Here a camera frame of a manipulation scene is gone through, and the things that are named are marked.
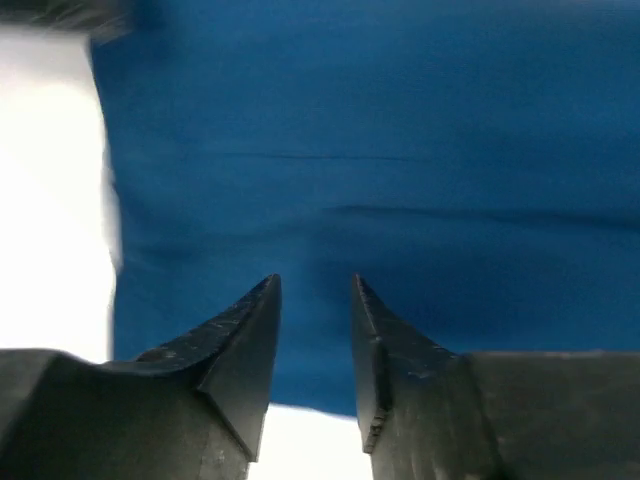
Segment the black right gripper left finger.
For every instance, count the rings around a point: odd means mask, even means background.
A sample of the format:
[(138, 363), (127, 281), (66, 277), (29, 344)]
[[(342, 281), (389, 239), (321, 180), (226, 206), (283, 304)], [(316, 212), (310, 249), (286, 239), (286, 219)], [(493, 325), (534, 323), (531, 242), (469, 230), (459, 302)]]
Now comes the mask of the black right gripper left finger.
[(259, 453), (281, 282), (132, 361), (1, 353), (5, 479), (243, 479)]

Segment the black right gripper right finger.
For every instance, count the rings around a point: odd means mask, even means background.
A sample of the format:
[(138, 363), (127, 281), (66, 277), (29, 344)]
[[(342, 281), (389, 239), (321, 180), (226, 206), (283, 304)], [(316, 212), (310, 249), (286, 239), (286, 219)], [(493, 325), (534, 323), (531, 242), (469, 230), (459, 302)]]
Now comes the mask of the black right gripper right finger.
[(351, 286), (357, 421), (377, 479), (635, 479), (635, 352), (453, 353)]

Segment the dark blue t shirt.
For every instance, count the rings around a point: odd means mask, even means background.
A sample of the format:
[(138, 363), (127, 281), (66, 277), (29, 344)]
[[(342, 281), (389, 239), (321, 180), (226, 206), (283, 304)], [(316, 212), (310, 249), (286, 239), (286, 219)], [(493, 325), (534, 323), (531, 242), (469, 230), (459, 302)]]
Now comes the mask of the dark blue t shirt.
[(113, 354), (280, 276), (272, 398), (351, 415), (350, 283), (454, 351), (639, 346), (635, 1), (138, 1), (91, 49)]

